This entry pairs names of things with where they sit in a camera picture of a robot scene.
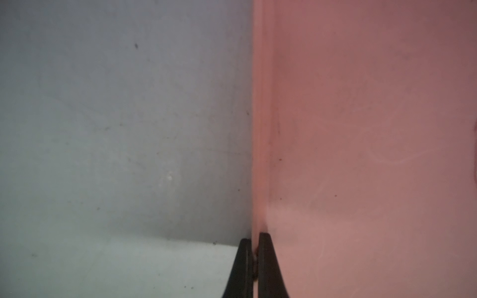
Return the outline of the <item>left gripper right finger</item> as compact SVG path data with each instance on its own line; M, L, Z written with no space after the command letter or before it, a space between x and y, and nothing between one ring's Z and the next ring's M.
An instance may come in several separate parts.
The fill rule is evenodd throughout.
M258 297L289 298L269 233L261 232L258 244Z

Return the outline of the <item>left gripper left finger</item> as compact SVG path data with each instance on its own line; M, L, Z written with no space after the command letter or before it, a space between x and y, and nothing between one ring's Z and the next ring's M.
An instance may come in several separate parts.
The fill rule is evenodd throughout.
M253 298L253 264L252 241L243 238L239 243L223 298Z

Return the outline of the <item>pink silicone mat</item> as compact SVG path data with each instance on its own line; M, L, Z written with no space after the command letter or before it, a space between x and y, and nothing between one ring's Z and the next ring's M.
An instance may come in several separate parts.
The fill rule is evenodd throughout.
M474 298L476 2L254 1L252 177L292 298Z

